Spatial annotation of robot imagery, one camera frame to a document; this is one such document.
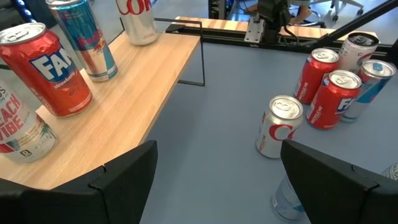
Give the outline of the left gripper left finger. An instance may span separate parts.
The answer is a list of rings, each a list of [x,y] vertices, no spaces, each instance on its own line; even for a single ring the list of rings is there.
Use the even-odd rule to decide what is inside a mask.
[[[0,178],[0,224],[139,224],[157,158],[147,141],[51,190]]]

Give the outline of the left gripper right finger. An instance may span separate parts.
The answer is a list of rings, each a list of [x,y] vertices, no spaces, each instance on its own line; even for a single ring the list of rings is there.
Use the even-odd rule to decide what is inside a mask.
[[[311,224],[398,224],[398,180],[293,140],[280,155]]]

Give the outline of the blue silver Red Bull can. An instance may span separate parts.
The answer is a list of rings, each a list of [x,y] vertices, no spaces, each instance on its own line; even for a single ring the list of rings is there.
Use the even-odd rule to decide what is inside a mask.
[[[359,95],[346,110],[341,120],[347,123],[356,121],[395,73],[395,66],[387,62],[374,59],[365,60],[357,73],[362,81]]]
[[[118,68],[88,0],[45,0],[94,82],[112,79]]]

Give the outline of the white Celsius Peach Vibe can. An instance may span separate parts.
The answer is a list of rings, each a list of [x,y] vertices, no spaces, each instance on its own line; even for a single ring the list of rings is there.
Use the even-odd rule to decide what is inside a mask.
[[[0,154],[26,164],[46,156],[56,143],[50,126],[0,80]]]
[[[396,162],[395,164],[392,164],[387,169],[385,169],[381,173],[381,175],[383,175],[384,177],[393,179],[393,180],[398,180],[398,162]]]

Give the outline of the red Fanta strawberry can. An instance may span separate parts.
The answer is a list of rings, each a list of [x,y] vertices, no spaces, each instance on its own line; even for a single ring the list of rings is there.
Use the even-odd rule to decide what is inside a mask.
[[[352,72],[335,70],[329,73],[310,104],[307,121],[314,128],[333,128],[358,97],[360,86],[361,79]]]
[[[0,58],[54,116],[77,114],[93,99],[59,37],[41,22],[0,31]]]
[[[338,68],[339,55],[325,48],[312,50],[307,57],[294,96],[303,104],[310,104],[323,80],[330,72]]]

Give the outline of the silver Diet Coke can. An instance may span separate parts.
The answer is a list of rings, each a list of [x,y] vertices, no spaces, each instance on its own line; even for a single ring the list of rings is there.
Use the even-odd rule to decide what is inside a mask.
[[[268,158],[280,158],[282,141],[292,139],[302,122],[303,106],[297,99],[287,95],[273,97],[262,115],[255,141],[257,150]]]
[[[115,1],[130,43],[148,45],[157,40],[150,0]]]

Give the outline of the blue beverage can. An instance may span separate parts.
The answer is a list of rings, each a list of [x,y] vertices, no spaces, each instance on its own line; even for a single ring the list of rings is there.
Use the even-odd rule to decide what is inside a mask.
[[[287,175],[273,194],[271,203],[274,214],[285,222],[299,222],[307,215]]]

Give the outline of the blue table mat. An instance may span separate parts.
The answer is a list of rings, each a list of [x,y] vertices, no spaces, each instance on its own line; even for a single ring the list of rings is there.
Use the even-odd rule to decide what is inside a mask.
[[[269,100],[293,93],[305,59],[219,44],[194,54],[183,76],[206,85],[177,85],[149,134],[159,158],[141,224],[284,224],[271,208],[284,167],[255,140]]]

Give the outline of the person's leg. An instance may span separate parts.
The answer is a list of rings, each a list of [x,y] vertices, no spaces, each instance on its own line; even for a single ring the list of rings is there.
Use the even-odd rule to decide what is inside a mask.
[[[311,0],[288,0],[289,5],[298,6],[298,13],[291,18],[291,24],[300,24],[312,14],[312,10],[309,8],[310,2]]]

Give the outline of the white office chair base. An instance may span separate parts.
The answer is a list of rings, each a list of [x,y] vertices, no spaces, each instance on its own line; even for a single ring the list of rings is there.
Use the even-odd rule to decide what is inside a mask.
[[[342,3],[342,5],[352,5],[352,6],[356,6],[359,8],[359,10],[357,11],[356,15],[357,16],[361,16],[364,13],[364,6],[358,2],[356,2],[355,0],[313,0],[310,2],[310,5],[314,5],[314,4],[321,4],[324,2],[331,2],[331,9],[335,9],[335,15],[331,18],[333,22],[336,22],[339,18],[339,13],[340,13],[340,3]]]

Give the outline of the black equipment box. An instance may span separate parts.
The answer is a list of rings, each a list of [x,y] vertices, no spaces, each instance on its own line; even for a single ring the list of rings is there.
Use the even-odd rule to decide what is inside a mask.
[[[234,0],[207,0],[209,19],[228,19]]]

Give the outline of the wooden shelf black metal frame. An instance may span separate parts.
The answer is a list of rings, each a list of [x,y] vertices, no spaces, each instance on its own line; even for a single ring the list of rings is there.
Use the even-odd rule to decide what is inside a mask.
[[[57,135],[56,146],[29,164],[0,156],[0,179],[53,189],[140,145],[199,46],[197,35],[161,33],[153,44],[138,47],[119,34],[110,44],[116,77],[88,82],[93,100],[76,115],[56,117],[40,107],[38,114]]]

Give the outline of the black aluminium table frame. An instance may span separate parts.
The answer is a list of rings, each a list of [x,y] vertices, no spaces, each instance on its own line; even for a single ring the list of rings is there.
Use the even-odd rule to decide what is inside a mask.
[[[295,38],[289,36],[282,37],[282,35],[279,35],[276,44],[270,44],[266,42],[249,43],[244,41],[246,33],[243,31],[210,28],[200,29],[199,27],[188,26],[188,24],[171,24],[168,26],[168,28],[166,28],[165,32],[173,34],[202,36],[202,41],[212,44],[236,45],[242,47],[254,47],[286,52],[310,53],[313,49],[321,47],[314,47],[313,45],[299,46],[297,45]],[[343,40],[336,40],[324,46],[323,48],[338,52],[342,46],[342,43]],[[373,53],[373,58],[379,60],[389,60],[386,58],[390,57],[393,59],[398,58],[398,44],[379,44],[376,51]]]

